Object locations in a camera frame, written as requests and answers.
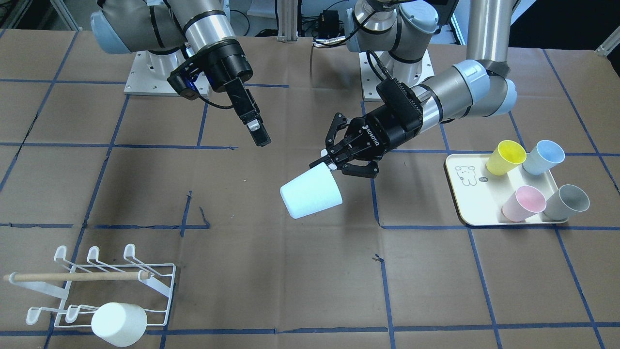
tiled tabletop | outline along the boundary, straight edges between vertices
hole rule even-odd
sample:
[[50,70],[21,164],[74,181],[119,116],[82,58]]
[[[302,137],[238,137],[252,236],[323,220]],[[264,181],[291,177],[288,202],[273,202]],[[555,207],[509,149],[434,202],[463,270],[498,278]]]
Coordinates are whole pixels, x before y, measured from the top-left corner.
[[[342,47],[240,41],[265,148],[231,111],[124,95],[133,55],[103,53],[92,33],[0,32],[0,273],[60,272],[59,245],[80,263],[90,246],[110,262],[127,243],[147,263],[175,263],[169,324],[132,348],[620,347],[620,79],[609,61],[511,48],[510,114],[434,127],[387,154],[375,180],[335,173],[344,204],[293,220],[279,187],[319,157],[336,112],[379,104],[361,101],[358,57]],[[465,55],[429,52],[435,72]],[[462,223],[446,157],[544,138],[568,154],[557,183],[582,187],[590,210],[560,225]],[[8,283],[0,294],[1,348],[112,348],[47,316],[26,325],[52,297]],[[69,301],[157,297],[76,283]]]

robotiq logo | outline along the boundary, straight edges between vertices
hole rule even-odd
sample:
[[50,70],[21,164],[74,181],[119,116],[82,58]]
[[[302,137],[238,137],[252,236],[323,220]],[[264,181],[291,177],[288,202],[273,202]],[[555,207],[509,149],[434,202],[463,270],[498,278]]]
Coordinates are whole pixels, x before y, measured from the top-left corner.
[[366,130],[366,133],[368,133],[368,135],[370,136],[370,139],[373,140],[374,145],[376,145],[377,147],[379,146],[379,141],[377,140],[377,137],[374,136],[373,132],[370,130],[370,128],[368,127],[368,125],[364,125],[361,127],[363,130]]

cartoon bear print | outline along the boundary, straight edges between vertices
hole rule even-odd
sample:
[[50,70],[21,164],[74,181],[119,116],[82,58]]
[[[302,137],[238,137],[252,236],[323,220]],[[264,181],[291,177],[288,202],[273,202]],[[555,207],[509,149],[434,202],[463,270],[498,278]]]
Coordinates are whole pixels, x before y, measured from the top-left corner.
[[464,186],[475,186],[476,181],[476,168],[473,166],[455,166],[459,178],[463,181]]

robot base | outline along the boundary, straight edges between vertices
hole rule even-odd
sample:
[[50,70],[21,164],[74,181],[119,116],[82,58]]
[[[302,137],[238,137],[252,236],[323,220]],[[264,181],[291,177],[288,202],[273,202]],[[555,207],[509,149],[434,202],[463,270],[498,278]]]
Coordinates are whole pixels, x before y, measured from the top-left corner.
[[[133,60],[129,77],[127,77],[125,94],[135,94],[138,96],[178,96],[168,81],[155,74],[151,67],[147,52],[138,52],[136,58]],[[195,84],[200,94],[204,97],[208,97],[210,88],[209,81],[207,81],[204,74],[200,75]]]
[[[412,87],[419,82],[424,81],[426,78],[435,75],[433,71],[433,66],[430,63],[430,56],[428,55],[428,51],[424,53],[424,57],[422,58],[422,72],[418,76],[413,76],[409,78],[408,82],[405,82],[409,87]],[[373,73],[373,70],[370,68],[368,64],[368,59],[366,59],[366,53],[360,53],[360,74],[361,74],[361,88],[363,93],[363,99],[365,102],[381,102],[381,98],[377,93],[377,85],[380,83],[379,78]],[[403,81],[399,76],[395,76],[395,78],[399,79],[399,81]]]

pink cup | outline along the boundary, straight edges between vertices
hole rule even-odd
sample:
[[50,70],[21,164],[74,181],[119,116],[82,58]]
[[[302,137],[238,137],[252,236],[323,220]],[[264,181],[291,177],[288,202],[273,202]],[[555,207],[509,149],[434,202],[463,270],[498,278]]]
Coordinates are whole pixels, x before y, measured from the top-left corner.
[[502,206],[502,213],[513,222],[521,222],[545,210],[547,201],[540,190],[532,186],[518,188]]

